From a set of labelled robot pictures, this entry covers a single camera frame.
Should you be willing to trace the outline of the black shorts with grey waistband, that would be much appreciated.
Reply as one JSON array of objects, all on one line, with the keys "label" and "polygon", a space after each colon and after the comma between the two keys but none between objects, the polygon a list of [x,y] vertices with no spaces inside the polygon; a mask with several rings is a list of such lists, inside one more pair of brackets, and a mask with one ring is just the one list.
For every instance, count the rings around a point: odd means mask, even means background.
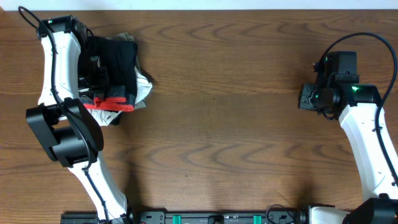
[{"label": "black shorts with grey waistband", "polygon": [[137,44],[126,40],[108,40],[104,37],[88,37],[85,48],[79,60],[88,59],[92,56],[99,56],[102,66],[108,71],[109,88],[103,94],[94,96],[81,96],[83,105],[94,103],[96,97],[104,100],[110,96],[110,89],[116,86],[123,86],[125,90],[122,96],[136,95],[137,81],[134,71],[137,57]]}]

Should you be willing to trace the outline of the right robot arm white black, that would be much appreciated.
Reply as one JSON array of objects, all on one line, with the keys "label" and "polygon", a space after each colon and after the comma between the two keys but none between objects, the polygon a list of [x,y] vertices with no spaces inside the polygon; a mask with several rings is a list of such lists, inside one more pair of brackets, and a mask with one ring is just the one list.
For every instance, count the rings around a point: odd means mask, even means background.
[{"label": "right robot arm white black", "polygon": [[333,114],[344,130],[359,171],[363,202],[351,212],[314,205],[302,217],[304,223],[397,223],[397,154],[389,136],[381,97],[374,85],[337,84],[320,87],[305,84],[299,108],[328,116]]}]

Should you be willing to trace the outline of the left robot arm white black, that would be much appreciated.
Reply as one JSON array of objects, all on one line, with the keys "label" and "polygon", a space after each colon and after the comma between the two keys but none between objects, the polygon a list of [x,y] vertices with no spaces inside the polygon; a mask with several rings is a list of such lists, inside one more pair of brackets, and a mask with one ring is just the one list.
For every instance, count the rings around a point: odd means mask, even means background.
[{"label": "left robot arm white black", "polygon": [[81,182],[96,207],[94,218],[70,223],[132,223],[134,215],[107,168],[100,118],[132,111],[137,99],[137,45],[107,39],[72,15],[29,19],[45,54],[44,84],[26,120],[47,156]]}]

